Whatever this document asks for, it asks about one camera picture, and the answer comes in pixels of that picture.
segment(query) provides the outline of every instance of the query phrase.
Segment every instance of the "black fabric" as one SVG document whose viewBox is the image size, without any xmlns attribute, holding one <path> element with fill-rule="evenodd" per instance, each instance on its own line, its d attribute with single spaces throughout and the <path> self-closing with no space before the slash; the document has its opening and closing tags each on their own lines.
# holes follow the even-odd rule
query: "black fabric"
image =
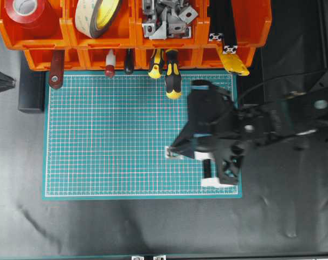
<svg viewBox="0 0 328 260">
<path fill-rule="evenodd" d="M 266 78 L 321 66 L 316 7 L 273 1 Z M 19 52 L 0 37 L 0 71 L 18 79 L 19 67 Z M 267 99 L 304 87 L 289 83 Z M 43 201 L 44 115 L 19 112 L 17 100 L 18 87 L 0 93 L 0 257 L 328 253 L 328 152 L 315 141 L 248 154 L 241 199 Z"/>
<path fill-rule="evenodd" d="M 253 58 L 252 65 L 248 68 L 250 75 L 247 77 L 237 77 L 237 92 L 242 93 L 248 88 L 255 86 L 263 81 L 262 73 L 262 50 L 257 49 Z M 258 105 L 264 103 L 263 87 L 250 92 L 241 100 L 239 105 Z"/>
</svg>

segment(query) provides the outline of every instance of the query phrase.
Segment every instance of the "screwdriver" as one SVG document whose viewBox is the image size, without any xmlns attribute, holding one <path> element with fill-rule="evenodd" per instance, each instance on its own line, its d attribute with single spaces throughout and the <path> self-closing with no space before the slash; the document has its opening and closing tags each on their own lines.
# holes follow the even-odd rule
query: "screwdriver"
<svg viewBox="0 0 328 260">
<path fill-rule="evenodd" d="M 178 69 L 178 50 L 166 51 L 168 71 L 165 76 L 166 96 L 169 99 L 178 99 L 182 95 L 182 77 Z"/>
<path fill-rule="evenodd" d="M 228 73 L 236 74 L 238 76 L 249 75 L 249 70 L 246 68 L 237 54 L 224 53 L 221 46 L 218 46 L 216 50 L 221 62 L 223 63 L 224 69 Z"/>
<path fill-rule="evenodd" d="M 126 75 L 131 75 L 134 70 L 133 49 L 127 49 L 124 59 L 124 72 Z"/>
<path fill-rule="evenodd" d="M 115 76 L 115 54 L 112 49 L 109 50 L 106 56 L 106 68 L 105 75 L 109 78 L 113 78 Z"/>
<path fill-rule="evenodd" d="M 164 50 L 155 49 L 149 63 L 148 75 L 152 79 L 161 77 L 164 67 Z"/>
</svg>

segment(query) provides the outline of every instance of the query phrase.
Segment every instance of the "tool rack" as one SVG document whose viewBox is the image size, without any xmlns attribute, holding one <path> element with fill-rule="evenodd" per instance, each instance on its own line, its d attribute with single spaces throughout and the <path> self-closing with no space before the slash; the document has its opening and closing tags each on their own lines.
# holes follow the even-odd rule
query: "tool rack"
<svg viewBox="0 0 328 260">
<path fill-rule="evenodd" d="M 32 37 L 12 21 L 0 0 L 0 33 L 7 48 L 23 50 L 31 70 L 50 70 L 54 50 L 65 50 L 65 70 L 104 70 L 109 49 L 117 56 L 116 69 L 123 69 L 125 50 L 134 49 L 135 69 L 148 69 L 156 48 L 179 50 L 180 69 L 223 68 L 216 42 L 209 42 L 209 0 L 190 0 L 198 12 L 192 23 L 192 38 L 150 40 L 144 38 L 142 0 L 123 0 L 121 9 L 109 30 L 91 39 L 77 31 L 74 15 L 78 0 L 49 0 L 59 17 L 60 28 L 48 38 Z M 265 45 L 272 22 L 271 0 L 233 0 L 237 54 L 249 67 L 256 48 Z"/>
</svg>

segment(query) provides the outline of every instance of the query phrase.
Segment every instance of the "tape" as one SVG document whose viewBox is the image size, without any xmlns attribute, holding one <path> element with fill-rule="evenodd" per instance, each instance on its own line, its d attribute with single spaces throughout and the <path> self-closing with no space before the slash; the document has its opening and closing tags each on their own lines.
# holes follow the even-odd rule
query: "tape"
<svg viewBox="0 0 328 260">
<path fill-rule="evenodd" d="M 59 18 L 48 0 L 5 0 L 7 15 L 37 37 L 48 37 L 60 27 Z"/>
<path fill-rule="evenodd" d="M 121 0 L 79 0 L 75 26 L 90 38 L 98 38 L 108 30 L 120 6 Z"/>
</svg>

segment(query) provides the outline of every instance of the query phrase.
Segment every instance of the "green cutting mat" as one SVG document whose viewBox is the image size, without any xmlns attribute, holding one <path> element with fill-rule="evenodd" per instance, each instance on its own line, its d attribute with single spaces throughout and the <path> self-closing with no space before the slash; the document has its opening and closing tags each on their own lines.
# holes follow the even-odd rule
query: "green cutting mat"
<svg viewBox="0 0 328 260">
<path fill-rule="evenodd" d="M 46 88 L 44 199 L 239 198 L 241 185 L 201 187 L 202 164 L 169 160 L 188 119 L 190 81 L 210 80 L 236 95 L 224 71 L 184 71 L 182 98 L 165 96 L 164 77 L 144 71 L 69 71 L 59 90 Z"/>
</svg>

